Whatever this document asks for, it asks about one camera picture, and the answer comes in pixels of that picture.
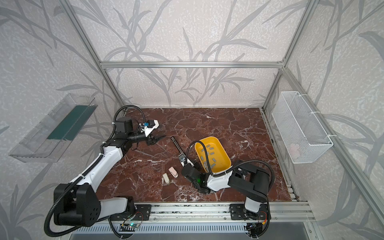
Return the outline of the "beige white stapler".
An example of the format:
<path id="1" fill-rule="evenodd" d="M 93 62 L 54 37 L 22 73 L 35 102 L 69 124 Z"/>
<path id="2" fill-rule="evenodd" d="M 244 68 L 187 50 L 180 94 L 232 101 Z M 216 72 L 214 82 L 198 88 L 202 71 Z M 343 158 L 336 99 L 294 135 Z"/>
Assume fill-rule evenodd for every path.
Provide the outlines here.
<path id="1" fill-rule="evenodd" d="M 163 180 L 165 182 L 165 184 L 169 184 L 170 183 L 170 180 L 169 180 L 169 177 L 166 173 L 163 174 Z"/>

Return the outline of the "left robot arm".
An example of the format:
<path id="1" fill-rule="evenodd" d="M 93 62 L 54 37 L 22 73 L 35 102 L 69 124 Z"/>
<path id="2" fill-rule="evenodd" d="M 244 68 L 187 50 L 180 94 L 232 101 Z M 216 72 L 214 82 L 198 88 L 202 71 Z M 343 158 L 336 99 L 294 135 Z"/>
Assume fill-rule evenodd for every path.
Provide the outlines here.
<path id="1" fill-rule="evenodd" d="M 159 125 L 157 120 L 148 120 L 134 129 L 130 118 L 115 120 L 113 136 L 102 144 L 99 156 L 69 184 L 60 184 L 54 190 L 53 210 L 47 216 L 47 223 L 54 221 L 58 226 L 90 227 L 112 215 L 135 214 L 132 197 L 99 200 L 96 192 L 105 176 L 133 144 L 146 142 L 151 146 L 161 140 L 152 135 Z"/>

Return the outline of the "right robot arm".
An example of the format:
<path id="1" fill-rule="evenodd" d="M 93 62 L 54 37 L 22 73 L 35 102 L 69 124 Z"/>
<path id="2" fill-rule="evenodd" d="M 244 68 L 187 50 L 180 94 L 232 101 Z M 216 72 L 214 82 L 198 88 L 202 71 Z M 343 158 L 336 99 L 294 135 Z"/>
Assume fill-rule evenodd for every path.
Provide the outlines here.
<path id="1" fill-rule="evenodd" d="M 232 220 L 262 220 L 265 225 L 270 219 L 268 193 L 275 181 L 272 167 L 263 161 L 239 161 L 235 166 L 219 174 L 202 173 L 192 164 L 183 166 L 182 175 L 202 194 L 232 188 L 246 197 L 243 204 L 231 204 Z"/>

